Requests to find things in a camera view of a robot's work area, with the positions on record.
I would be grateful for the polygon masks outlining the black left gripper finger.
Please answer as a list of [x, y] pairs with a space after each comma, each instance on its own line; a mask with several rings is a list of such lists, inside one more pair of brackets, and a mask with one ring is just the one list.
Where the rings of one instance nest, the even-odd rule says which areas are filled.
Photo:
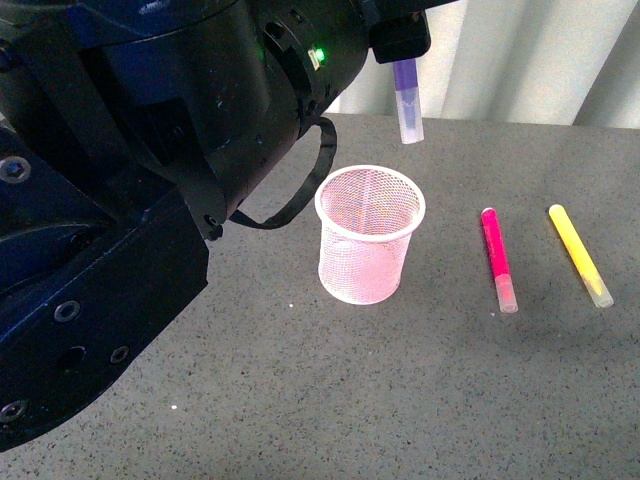
[[369, 45], [378, 64], [415, 59], [431, 47], [424, 11], [379, 22], [369, 29]]

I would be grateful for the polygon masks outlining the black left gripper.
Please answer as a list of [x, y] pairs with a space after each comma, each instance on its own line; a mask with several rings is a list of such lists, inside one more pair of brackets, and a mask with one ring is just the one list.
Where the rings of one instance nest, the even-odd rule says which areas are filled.
[[176, 185], [199, 229], [254, 227], [240, 205], [318, 127], [315, 165], [264, 230], [328, 176], [325, 111], [362, 70], [369, 29], [428, 1], [5, 1], [1, 111], [26, 146], [110, 214], [128, 171]]

